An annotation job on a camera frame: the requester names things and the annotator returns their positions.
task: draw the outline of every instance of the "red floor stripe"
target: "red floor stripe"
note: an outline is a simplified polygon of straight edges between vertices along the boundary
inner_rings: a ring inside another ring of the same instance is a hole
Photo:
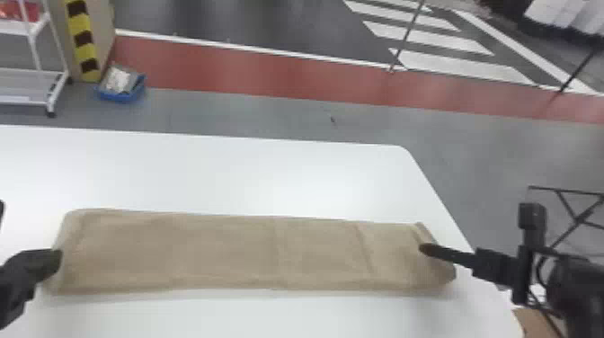
[[[604,124],[604,98],[420,72],[118,37],[113,60],[148,85]]]

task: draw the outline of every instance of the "towel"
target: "towel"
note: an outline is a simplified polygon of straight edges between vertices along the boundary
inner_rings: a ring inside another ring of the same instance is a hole
[[[419,252],[422,223],[80,209],[55,248],[53,294],[169,289],[401,290],[455,279],[452,264]]]

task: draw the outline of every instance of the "metal shelf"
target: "metal shelf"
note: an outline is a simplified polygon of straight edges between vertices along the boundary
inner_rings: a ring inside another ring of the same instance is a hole
[[[66,81],[65,72],[0,68],[0,102],[54,105]]]
[[[24,0],[17,1],[21,17],[27,18]],[[36,22],[0,20],[0,34],[19,35],[27,38],[33,63],[36,67],[36,69],[0,68],[0,103],[45,106],[46,115],[54,118],[57,116],[55,114],[55,103],[69,79],[69,71],[67,70],[61,42],[58,39],[57,29],[50,17],[49,6],[46,0],[40,2],[43,11],[40,19]],[[50,26],[63,64],[63,70],[60,72],[43,70],[40,62],[36,38],[47,25]]]
[[[50,21],[49,13],[44,13],[37,22],[0,20],[0,34],[28,36],[26,26],[30,27],[30,36],[37,37]]]

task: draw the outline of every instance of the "white table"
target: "white table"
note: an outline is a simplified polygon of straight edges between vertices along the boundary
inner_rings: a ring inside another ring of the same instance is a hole
[[[422,221],[470,250],[401,147],[0,126],[0,260],[50,246],[63,215],[123,208]],[[382,293],[192,290],[53,298],[0,336],[521,337],[492,284],[458,269],[444,290]]]

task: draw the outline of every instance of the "white floor line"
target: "white floor line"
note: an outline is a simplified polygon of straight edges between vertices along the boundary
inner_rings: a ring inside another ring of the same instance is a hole
[[[373,1],[374,3],[394,4],[394,5],[399,5],[399,6],[407,7],[407,8],[411,8],[411,9],[417,9],[417,6],[419,4],[414,1],[408,1],[408,0],[371,0],[371,1]],[[432,13],[432,10],[426,6],[423,6],[422,12]]]
[[[390,49],[390,51],[393,54],[396,53],[396,49]],[[417,69],[432,73],[535,85],[533,81],[521,72],[508,66],[464,60],[462,58],[440,57],[409,50],[401,51],[398,59],[405,67],[411,70]]]
[[[374,34],[382,38],[402,40],[404,34],[407,32],[406,28],[391,26],[389,24],[377,22],[364,23],[371,31],[373,31]],[[436,47],[444,47],[448,49],[472,51],[474,53],[481,53],[491,56],[494,55],[489,49],[486,49],[483,45],[474,40],[458,38],[450,35],[430,33],[428,31],[411,31],[411,34],[409,34],[409,41],[415,43],[422,43],[425,45],[432,45]]]
[[[356,12],[356,13],[374,15],[374,16],[379,16],[382,18],[400,20],[400,21],[404,21],[404,22],[409,22],[413,18],[413,14],[408,13],[408,12],[397,11],[394,9],[384,8],[384,7],[380,7],[380,6],[374,6],[371,4],[357,3],[354,1],[344,1],[344,3],[346,5],[348,5],[348,7],[353,12]],[[459,31],[459,29],[457,27],[452,25],[447,20],[433,18],[431,16],[420,15],[417,17],[417,23],[423,24],[426,26],[441,28],[444,30]]]
[[[551,75],[556,80],[564,83],[570,77],[570,75],[568,73],[564,72],[558,66],[556,66],[553,63],[547,61],[545,58],[539,56],[534,51],[532,51],[532,50],[530,50],[530,49],[522,46],[516,40],[510,38],[509,36],[503,34],[500,31],[498,31],[493,26],[491,26],[490,24],[488,24],[488,23],[484,22],[483,20],[479,19],[475,15],[473,15],[471,13],[468,13],[468,12],[458,11],[458,10],[455,10],[454,12],[457,13],[457,15],[459,15],[462,18],[464,18],[467,21],[469,21],[470,23],[472,23],[474,26],[476,26],[479,29],[481,29],[482,31],[484,31],[487,34],[491,35],[492,37],[496,38],[502,44],[504,44],[504,45],[508,46],[509,48],[513,49],[514,51],[516,51],[516,53],[518,53],[519,55],[521,55],[522,57],[524,57],[525,59],[527,59],[528,61],[530,61],[535,66],[543,69],[545,72],[547,72],[549,75]],[[590,93],[590,94],[597,93],[596,91],[594,91],[593,89],[591,89],[591,87],[589,87],[588,85],[586,85],[584,82],[582,82],[580,80],[577,80],[577,79],[575,79],[575,80],[573,80],[571,82],[571,87],[573,89],[575,89],[575,90],[578,90],[578,91],[582,92],[582,93]]]
[[[129,30],[116,29],[115,32],[117,35],[129,36],[129,37],[133,37],[133,38],[142,38],[142,39],[149,39],[149,40],[183,43],[183,44],[196,45],[196,46],[216,47],[216,48],[220,48],[220,49],[251,51],[254,53],[277,55],[277,56],[281,56],[281,57],[305,58],[305,59],[311,59],[311,60],[333,62],[333,63],[344,64],[344,65],[374,67],[374,68],[382,68],[382,69],[388,69],[390,67],[390,65],[384,64],[384,63],[355,60],[355,59],[351,59],[351,58],[326,57],[323,55],[298,53],[295,51],[286,51],[286,50],[278,50],[278,49],[266,49],[263,47],[237,45],[235,43],[183,38],[183,37],[173,36],[173,35],[147,33],[144,31],[129,31]],[[404,67],[401,67],[401,66],[395,66],[395,68],[397,70],[406,70]]]
[[[546,90],[546,91],[552,91],[552,92],[557,92],[560,90],[560,86],[554,86],[554,85],[546,85],[546,84],[539,84],[538,85],[539,88]],[[588,94],[588,95],[592,95],[592,96],[598,96],[598,97],[604,97],[604,93],[600,93],[600,92],[589,92],[589,93],[585,93],[581,90],[578,89],[573,89],[573,88],[566,88],[564,90],[565,93],[583,93],[583,94]]]

